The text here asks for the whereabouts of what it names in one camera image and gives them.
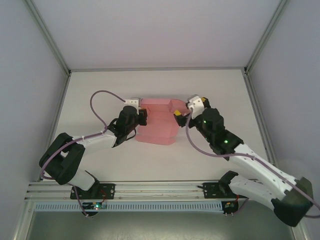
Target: gray wall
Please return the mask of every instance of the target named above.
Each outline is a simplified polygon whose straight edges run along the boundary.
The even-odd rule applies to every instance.
[[[39,174],[65,74],[22,0],[0,0],[0,238]]]
[[[308,178],[314,198],[320,202],[319,0],[289,3],[251,79],[279,166]],[[320,219],[308,219],[307,223],[313,239],[319,239]]]

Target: white wall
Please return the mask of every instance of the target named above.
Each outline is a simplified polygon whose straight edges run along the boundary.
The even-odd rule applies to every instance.
[[[34,0],[73,69],[244,67],[280,0]]]
[[[21,0],[0,1],[0,238],[12,237],[65,74]]]
[[[280,167],[308,178],[320,202],[319,0],[289,3],[251,78]],[[307,222],[319,239],[320,220]]]

